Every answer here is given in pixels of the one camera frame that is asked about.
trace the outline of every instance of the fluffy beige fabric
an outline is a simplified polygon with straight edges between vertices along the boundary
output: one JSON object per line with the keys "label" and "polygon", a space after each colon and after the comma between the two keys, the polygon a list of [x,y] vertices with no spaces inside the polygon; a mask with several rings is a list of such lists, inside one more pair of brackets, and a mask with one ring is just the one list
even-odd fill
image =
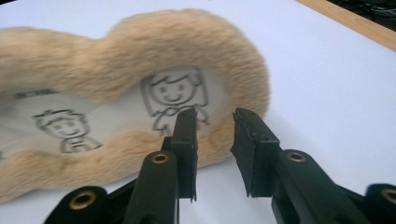
{"label": "fluffy beige fabric", "polygon": [[[198,136],[199,165],[229,156],[232,112],[238,107],[263,116],[269,97],[262,57],[226,20],[202,10],[165,10],[123,20],[102,39],[49,30],[0,30],[0,92],[51,87],[94,102],[109,102],[153,72],[180,65],[208,68],[222,77],[233,108]],[[117,134],[89,156],[53,155],[31,150],[0,164],[0,202],[32,189],[101,185],[140,168],[160,149],[160,136]]]}

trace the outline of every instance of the cartoon girl face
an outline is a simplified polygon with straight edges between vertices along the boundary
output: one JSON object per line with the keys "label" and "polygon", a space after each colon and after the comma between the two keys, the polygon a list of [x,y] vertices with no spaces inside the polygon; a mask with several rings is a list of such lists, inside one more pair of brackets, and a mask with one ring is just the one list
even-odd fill
{"label": "cartoon girl face", "polygon": [[85,135],[88,127],[80,120],[60,119],[47,125],[45,131],[54,137],[68,139]]}
{"label": "cartoon girl face", "polygon": [[149,94],[160,105],[183,105],[195,95],[196,86],[190,76],[169,81],[167,78],[151,85]]}

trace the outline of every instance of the cartoon hair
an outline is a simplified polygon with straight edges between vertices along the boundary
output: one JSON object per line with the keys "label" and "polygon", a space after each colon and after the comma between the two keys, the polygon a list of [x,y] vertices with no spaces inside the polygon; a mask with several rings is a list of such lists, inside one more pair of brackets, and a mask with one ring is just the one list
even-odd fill
{"label": "cartoon hair", "polygon": [[40,129],[45,129],[47,126],[51,125],[51,123],[66,119],[66,120],[75,120],[80,119],[84,121],[84,115],[73,113],[73,110],[46,110],[41,115],[33,116],[35,119],[35,124]]}
{"label": "cartoon hair", "polygon": [[193,87],[196,88],[196,93],[195,96],[192,97],[192,99],[189,100],[187,103],[183,104],[182,107],[192,107],[196,105],[205,106],[208,104],[207,89],[204,76],[200,68],[179,67],[177,69],[163,70],[144,78],[141,82],[143,100],[145,102],[148,113],[152,117],[161,114],[170,106],[156,103],[150,96],[150,89],[161,82],[172,83],[177,82],[183,78],[188,78],[191,81]]}

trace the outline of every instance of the gold metal ring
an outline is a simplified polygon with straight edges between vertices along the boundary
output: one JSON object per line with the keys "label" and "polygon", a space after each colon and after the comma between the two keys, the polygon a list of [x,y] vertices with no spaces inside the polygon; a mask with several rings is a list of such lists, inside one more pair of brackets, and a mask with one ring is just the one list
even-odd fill
{"label": "gold metal ring", "polygon": [[386,200],[396,204],[396,189],[382,189],[381,194]]}
{"label": "gold metal ring", "polygon": [[160,153],[151,158],[151,161],[154,163],[164,163],[169,161],[169,157],[166,154]]}
{"label": "gold metal ring", "polygon": [[96,200],[96,194],[92,190],[86,190],[76,195],[72,201],[70,201],[70,208],[74,210],[84,209],[89,205],[93,204]]}
{"label": "gold metal ring", "polygon": [[303,156],[298,152],[289,152],[287,156],[291,161],[297,161],[297,162],[306,161],[305,156]]}

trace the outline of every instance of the cartoon drawing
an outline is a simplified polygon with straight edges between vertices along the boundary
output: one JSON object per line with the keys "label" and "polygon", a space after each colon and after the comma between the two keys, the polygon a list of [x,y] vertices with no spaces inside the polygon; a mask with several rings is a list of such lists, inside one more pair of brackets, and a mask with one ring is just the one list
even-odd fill
{"label": "cartoon drawing", "polygon": [[63,139],[62,153],[89,151],[102,146],[87,136],[90,127],[83,114],[73,113],[73,110],[46,110],[33,118],[39,129],[52,137]]}
{"label": "cartoon drawing", "polygon": [[203,109],[208,105],[207,90],[199,68],[159,72],[143,79],[141,88],[147,111],[156,118],[152,129],[160,135],[171,135],[176,115],[191,107],[197,110],[198,124],[209,124]]}

